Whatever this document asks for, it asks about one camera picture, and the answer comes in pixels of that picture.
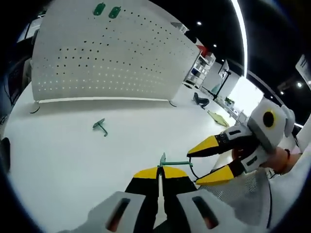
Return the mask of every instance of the white table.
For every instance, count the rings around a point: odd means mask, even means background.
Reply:
[[[138,171],[167,161],[185,161],[206,137],[224,127],[207,114],[229,117],[211,101],[204,111],[192,101],[194,91],[180,87],[173,102],[142,100],[80,100],[34,104],[31,85],[18,99],[4,136],[11,141],[9,179],[30,216],[47,232],[71,230],[87,218],[91,208],[115,191],[124,191]],[[109,135],[93,131],[105,118]],[[193,159],[204,175],[218,156]],[[194,179],[188,166],[180,166]]]

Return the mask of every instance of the white pegboard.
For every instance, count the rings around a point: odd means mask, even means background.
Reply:
[[[198,48],[141,1],[55,0],[38,33],[34,100],[133,97],[170,100]],[[108,17],[115,6],[121,11]]]

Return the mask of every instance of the black ceiling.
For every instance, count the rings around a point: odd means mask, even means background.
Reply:
[[[182,3],[179,0],[151,0],[165,9],[213,52],[217,61],[231,59],[243,65],[243,44],[239,22],[230,0],[193,0]],[[280,5],[268,4],[268,0],[239,0],[242,10],[248,44],[248,69],[270,86],[284,103],[292,108],[297,122],[304,124],[310,115],[311,91],[304,85],[296,88],[296,82],[303,82],[295,70],[302,52],[297,28],[282,12]],[[242,70],[230,64],[230,68],[242,74]],[[271,93],[252,77],[266,97]],[[282,83],[287,81],[285,95],[280,95]]]

